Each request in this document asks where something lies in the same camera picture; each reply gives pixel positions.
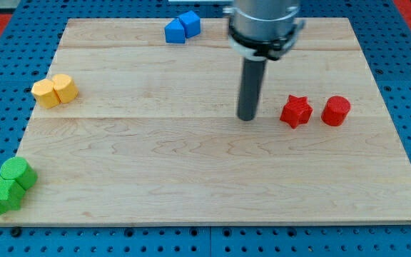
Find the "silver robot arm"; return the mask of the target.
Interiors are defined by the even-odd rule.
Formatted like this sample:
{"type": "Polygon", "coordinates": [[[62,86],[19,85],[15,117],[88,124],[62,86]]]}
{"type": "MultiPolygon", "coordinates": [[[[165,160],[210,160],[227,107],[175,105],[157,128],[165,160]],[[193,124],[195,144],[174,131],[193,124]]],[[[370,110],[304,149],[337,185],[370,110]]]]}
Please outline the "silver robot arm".
{"type": "Polygon", "coordinates": [[[232,49],[251,61],[277,61],[295,45],[305,22],[300,0],[234,0],[223,8],[232,49]]]}

